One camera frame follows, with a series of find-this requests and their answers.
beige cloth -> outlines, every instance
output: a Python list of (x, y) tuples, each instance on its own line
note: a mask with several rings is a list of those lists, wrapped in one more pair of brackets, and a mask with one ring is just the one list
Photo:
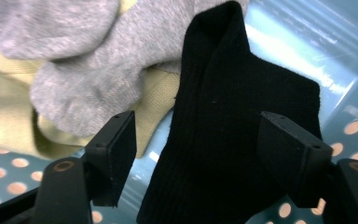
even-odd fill
[[(135, 3), (136, 0), (121, 0), (119, 13)], [(57, 159), (76, 152), (93, 136), (80, 138), (65, 133), (36, 115), (29, 99), (29, 88), (41, 64), (41, 61), (10, 60), (0, 54), (0, 148)], [(178, 75), (147, 69), (144, 95), (131, 108), (135, 111), (137, 158), (145, 154), (159, 122), (173, 107), (178, 87)]]
[(28, 90), (0, 77), (0, 148), (43, 159), (68, 156), (78, 147), (49, 141), (34, 126)]

gray knit fabric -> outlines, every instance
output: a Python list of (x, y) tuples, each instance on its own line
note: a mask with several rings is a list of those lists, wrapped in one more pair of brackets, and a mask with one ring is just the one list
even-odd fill
[[(31, 89), (36, 110), (63, 131), (78, 136), (97, 133), (140, 98), (146, 67), (180, 60), (193, 17), (223, 2), (139, 0), (116, 19), (96, 50), (40, 69)], [(248, 0), (238, 2), (245, 13)]]
[(95, 49), (118, 0), (0, 0), (0, 51), (11, 59), (59, 59)]

fabric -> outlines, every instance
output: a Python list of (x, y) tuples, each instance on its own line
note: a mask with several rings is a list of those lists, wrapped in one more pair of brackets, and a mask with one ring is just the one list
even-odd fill
[[(0, 120), (0, 147), (44, 159), (56, 159), (85, 146), (94, 135), (77, 137), (60, 131), (49, 120), (30, 112), (29, 87), (41, 63), (10, 60), (0, 54), (0, 92), (5, 92), (5, 95), (0, 95), (0, 118), (4, 119)], [(135, 111), (137, 158), (145, 154), (159, 122), (172, 109), (178, 86), (177, 74), (156, 68), (147, 69), (144, 95), (131, 107)]]
[(117, 0), (0, 0), (0, 51), (31, 60), (88, 52), (103, 41), (117, 10)]
[[(225, 0), (143, 0), (116, 19), (93, 51), (45, 63), (31, 99), (58, 129), (96, 134), (142, 95), (145, 69), (180, 60), (186, 28), (198, 12)], [(248, 0), (240, 0), (246, 10)]]
[(46, 139), (35, 127), (36, 116), (27, 88), (0, 76), (0, 148), (43, 159), (69, 156), (78, 150)]
[[(179, 87), (179, 76), (161, 69), (148, 68), (145, 74), (145, 90), (142, 98), (131, 106), (135, 111), (136, 158), (142, 158), (147, 145), (159, 122), (174, 104)], [(57, 127), (39, 116), (37, 125), (47, 139), (56, 143), (85, 146), (93, 137), (77, 137), (57, 129)]]
[[(118, 13), (126, 12), (135, 3), (135, 0), (121, 0)], [(0, 84), (0, 89), (19, 91), (11, 96), (6, 95), (6, 98), (1, 97), (0, 107), (5, 106), (6, 102), (10, 101), (8, 99), (13, 99), (13, 103), (17, 102), (18, 107), (22, 107), (21, 110), (28, 108), (23, 108), (24, 105), (28, 106), (30, 104), (29, 96), (25, 97), (25, 93), (28, 92), (34, 80), (34, 75), (42, 63), (43, 61), (10, 60), (0, 53), (0, 80), (2, 79), (1, 77), (5, 79)], [(174, 97), (179, 86), (179, 76), (177, 74), (180, 71), (174, 68), (177, 67), (177, 63), (166, 63), (159, 67), (161, 69), (152, 67), (146, 69), (143, 96), (135, 105), (131, 106), (131, 109), (135, 110), (136, 114), (137, 158), (141, 158), (144, 155), (147, 144), (159, 121), (173, 107)], [(175, 71), (176, 74), (167, 72), (167, 69)], [(71, 133), (63, 132), (57, 129), (51, 121), (33, 113), (20, 113), (16, 117), (10, 115), (10, 111), (7, 111), (4, 117), (9, 119), (10, 122), (0, 122), (0, 133), (17, 133), (17, 130), (27, 130), (27, 132), (22, 131), (22, 138), (17, 139), (16, 136), (0, 135), (0, 147), (36, 157), (55, 158), (66, 155), (69, 153), (67, 149), (61, 152), (56, 150), (66, 146), (70, 150), (76, 150), (85, 146), (94, 136), (78, 137)], [(44, 142), (49, 142), (43, 148), (38, 147), (41, 144), (35, 142), (38, 140), (34, 139), (35, 132), (41, 135)]]
[(186, 31), (167, 145), (138, 223), (245, 223), (283, 196), (255, 154), (260, 114), (284, 115), (317, 137), (317, 83), (254, 56), (241, 6), (200, 13)]

black bracket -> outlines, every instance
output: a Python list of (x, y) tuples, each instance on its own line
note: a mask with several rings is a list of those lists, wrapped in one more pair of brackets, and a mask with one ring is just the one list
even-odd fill
[(38, 189), (0, 204), (0, 223), (92, 223), (90, 201), (117, 206), (136, 155), (133, 111), (113, 116), (81, 159), (49, 164)]
[(358, 224), (358, 161), (331, 162), (333, 149), (289, 118), (263, 112), (257, 155), (297, 207), (324, 198), (324, 223)]

ribbed knit fabric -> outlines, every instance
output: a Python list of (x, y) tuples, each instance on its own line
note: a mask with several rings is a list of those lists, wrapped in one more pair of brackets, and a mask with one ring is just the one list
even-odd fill
[(260, 114), (282, 114), (321, 137), (319, 93), (317, 83), (250, 52), (238, 3), (197, 15), (138, 223), (245, 223), (276, 202), (284, 193), (255, 155)]

